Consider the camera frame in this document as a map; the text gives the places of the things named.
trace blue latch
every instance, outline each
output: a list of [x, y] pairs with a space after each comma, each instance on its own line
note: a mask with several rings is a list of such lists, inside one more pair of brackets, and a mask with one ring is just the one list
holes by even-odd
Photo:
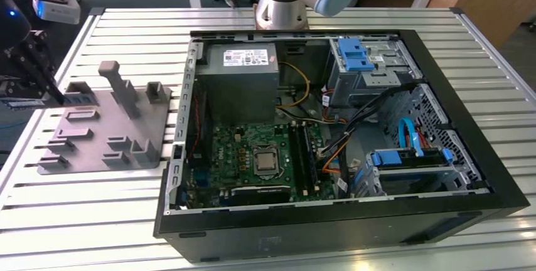
[[443, 156], [445, 156], [447, 162], [451, 164], [452, 161], [455, 161], [455, 156], [452, 155], [452, 152], [449, 149], [443, 149]]
[[380, 166], [382, 164], [382, 161], [380, 159], [380, 155], [377, 155], [376, 153], [370, 154], [370, 158], [372, 158], [372, 164], [374, 166]]
[[399, 155], [397, 151], [382, 151], [382, 152], [378, 152], [378, 155], [382, 160], [384, 166], [403, 164], [403, 160], [400, 159], [400, 155]]
[[338, 39], [338, 49], [349, 72], [369, 72], [376, 69], [366, 58], [366, 48], [358, 39]]
[[403, 164], [397, 151], [381, 151], [370, 154], [372, 162], [374, 166], [392, 166], [395, 164]]

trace metal work table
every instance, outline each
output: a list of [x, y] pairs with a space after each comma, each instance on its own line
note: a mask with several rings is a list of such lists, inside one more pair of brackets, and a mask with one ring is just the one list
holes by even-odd
[[[35, 163], [62, 109], [34, 113], [0, 172], [0, 269], [485, 270], [536, 267], [536, 97], [464, 15], [448, 9], [349, 9], [310, 28], [417, 30], [532, 206], [433, 245], [320, 253], [191, 266], [153, 237], [155, 169], [42, 176]], [[90, 16], [58, 73], [107, 88], [102, 60], [118, 60], [135, 86], [162, 81], [178, 95], [190, 31], [253, 29], [253, 10], [108, 9]], [[171, 101], [163, 157], [170, 156]]]

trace sticker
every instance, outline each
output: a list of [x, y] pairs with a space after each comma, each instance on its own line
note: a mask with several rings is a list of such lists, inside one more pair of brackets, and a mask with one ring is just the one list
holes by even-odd
[[346, 192], [349, 185], [346, 184], [346, 182], [341, 179], [341, 177], [337, 180], [337, 186], [342, 189], [342, 191]]
[[27, 107], [27, 106], [44, 106], [40, 100], [22, 100], [20, 102], [7, 102], [11, 107]]
[[269, 64], [268, 50], [226, 50], [223, 66], [258, 66]]
[[322, 106], [329, 107], [329, 96], [322, 95]]
[[384, 57], [382, 56], [369, 56], [369, 61], [370, 62], [384, 62]]

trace expansion slot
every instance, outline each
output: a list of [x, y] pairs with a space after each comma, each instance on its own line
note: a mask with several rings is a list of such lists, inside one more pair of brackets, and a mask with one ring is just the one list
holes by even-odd
[[296, 189], [304, 196], [318, 192], [316, 159], [306, 125], [289, 125], [290, 155], [293, 158]]

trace chip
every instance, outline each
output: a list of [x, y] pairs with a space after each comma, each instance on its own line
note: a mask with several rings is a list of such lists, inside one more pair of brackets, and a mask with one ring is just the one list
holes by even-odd
[[257, 155], [257, 169], [261, 171], [276, 169], [276, 155], [273, 153], [261, 153]]

